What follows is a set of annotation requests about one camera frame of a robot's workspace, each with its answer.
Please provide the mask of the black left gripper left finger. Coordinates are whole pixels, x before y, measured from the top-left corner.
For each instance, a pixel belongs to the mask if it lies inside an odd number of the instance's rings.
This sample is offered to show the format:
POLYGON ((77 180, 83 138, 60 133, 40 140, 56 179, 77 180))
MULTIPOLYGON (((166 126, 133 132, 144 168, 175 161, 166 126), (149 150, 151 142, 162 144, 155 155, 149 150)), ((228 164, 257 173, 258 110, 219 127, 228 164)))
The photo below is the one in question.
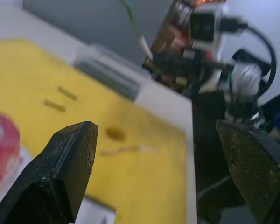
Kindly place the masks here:
POLYGON ((76 221, 94 164, 98 126, 85 121, 51 137, 0 202, 0 224, 76 221))

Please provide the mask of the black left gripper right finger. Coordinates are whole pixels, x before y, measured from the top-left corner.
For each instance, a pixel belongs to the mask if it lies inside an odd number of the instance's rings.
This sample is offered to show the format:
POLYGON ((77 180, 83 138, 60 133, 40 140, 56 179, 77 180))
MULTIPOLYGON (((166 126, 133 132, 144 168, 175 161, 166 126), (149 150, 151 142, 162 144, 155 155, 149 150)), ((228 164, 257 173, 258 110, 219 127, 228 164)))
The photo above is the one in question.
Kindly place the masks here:
POLYGON ((252 126, 216 124, 234 184, 258 224, 280 224, 280 145, 252 126))

